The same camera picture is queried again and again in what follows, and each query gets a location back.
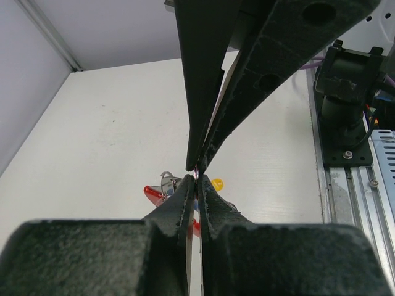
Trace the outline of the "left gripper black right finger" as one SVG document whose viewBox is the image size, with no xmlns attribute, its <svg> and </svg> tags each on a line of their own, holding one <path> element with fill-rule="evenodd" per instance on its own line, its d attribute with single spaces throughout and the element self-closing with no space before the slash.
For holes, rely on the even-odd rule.
<svg viewBox="0 0 395 296">
<path fill-rule="evenodd" d="M 203 295 L 391 295 L 365 234 L 345 224 L 258 224 L 197 182 Z"/>
</svg>

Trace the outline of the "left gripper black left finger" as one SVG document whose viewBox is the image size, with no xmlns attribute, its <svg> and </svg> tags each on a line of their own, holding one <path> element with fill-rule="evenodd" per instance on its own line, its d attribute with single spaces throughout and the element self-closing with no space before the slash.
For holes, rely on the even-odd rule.
<svg viewBox="0 0 395 296">
<path fill-rule="evenodd" d="M 2 295 L 159 295 L 140 220 L 31 220 L 1 253 Z"/>
</svg>

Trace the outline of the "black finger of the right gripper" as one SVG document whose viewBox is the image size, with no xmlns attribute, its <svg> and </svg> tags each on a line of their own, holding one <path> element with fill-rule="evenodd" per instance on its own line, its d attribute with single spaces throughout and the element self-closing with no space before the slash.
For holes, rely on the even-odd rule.
<svg viewBox="0 0 395 296">
<path fill-rule="evenodd" d="M 379 1 L 276 1 L 258 33 L 245 40 L 200 155 L 206 171 L 225 139 L 276 88 Z"/>
<path fill-rule="evenodd" d="M 175 1 L 189 116 L 186 169 L 198 162 L 220 91 L 241 1 Z"/>
</svg>

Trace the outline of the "red handled keyring holder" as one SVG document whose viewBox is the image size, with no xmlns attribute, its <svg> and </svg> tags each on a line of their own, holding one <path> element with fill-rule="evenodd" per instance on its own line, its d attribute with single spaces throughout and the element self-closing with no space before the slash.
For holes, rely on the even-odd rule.
<svg viewBox="0 0 395 296">
<path fill-rule="evenodd" d="M 194 212 L 195 180 L 164 173 L 162 197 L 143 221 L 155 227 L 153 242 L 155 289 L 159 295 L 189 295 L 191 292 L 192 242 L 197 229 Z"/>
</svg>

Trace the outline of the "yellow tag silver key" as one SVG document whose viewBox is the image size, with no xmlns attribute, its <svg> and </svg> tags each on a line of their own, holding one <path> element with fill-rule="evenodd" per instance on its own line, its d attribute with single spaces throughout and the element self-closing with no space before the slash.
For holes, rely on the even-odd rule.
<svg viewBox="0 0 395 296">
<path fill-rule="evenodd" d="M 219 192 L 224 188 L 224 182 L 220 178 L 214 178 L 211 180 L 211 184 L 213 185 L 214 189 Z"/>
</svg>

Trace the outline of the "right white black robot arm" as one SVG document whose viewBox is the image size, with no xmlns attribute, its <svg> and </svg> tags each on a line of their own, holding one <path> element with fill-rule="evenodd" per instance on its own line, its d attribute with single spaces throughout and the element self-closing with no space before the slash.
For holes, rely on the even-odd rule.
<svg viewBox="0 0 395 296">
<path fill-rule="evenodd" d="M 186 169 L 206 171 L 225 139 L 322 50 L 318 92 L 359 105 L 389 91 L 381 49 L 344 49 L 340 36 L 378 1 L 174 1 L 189 115 Z"/>
</svg>

